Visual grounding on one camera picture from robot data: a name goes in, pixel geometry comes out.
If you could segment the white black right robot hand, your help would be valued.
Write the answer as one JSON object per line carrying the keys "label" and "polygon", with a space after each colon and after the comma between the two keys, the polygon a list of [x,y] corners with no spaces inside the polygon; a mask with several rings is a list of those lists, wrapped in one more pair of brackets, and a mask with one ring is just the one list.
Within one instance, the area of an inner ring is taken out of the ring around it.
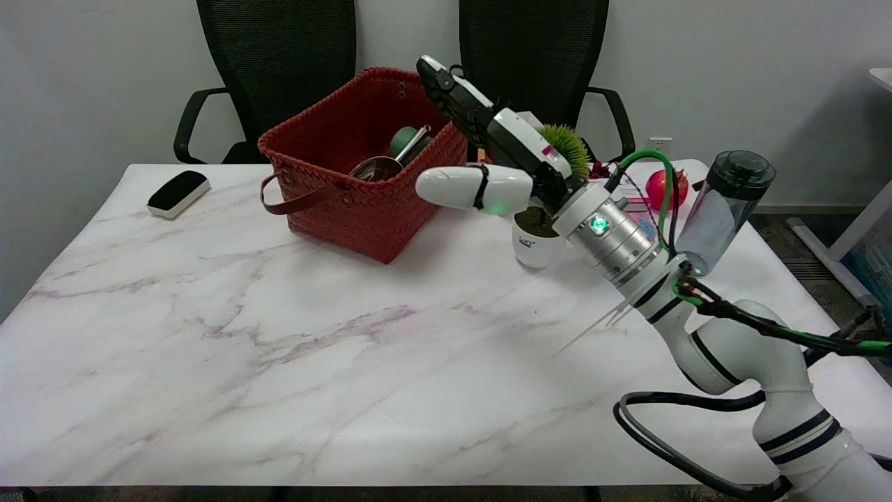
{"label": "white black right robot hand", "polygon": [[429,55],[415,69],[437,110],[491,160],[426,169],[415,182],[418,197],[499,216],[539,204],[554,215],[583,187],[567,159],[515,111],[495,104]]}

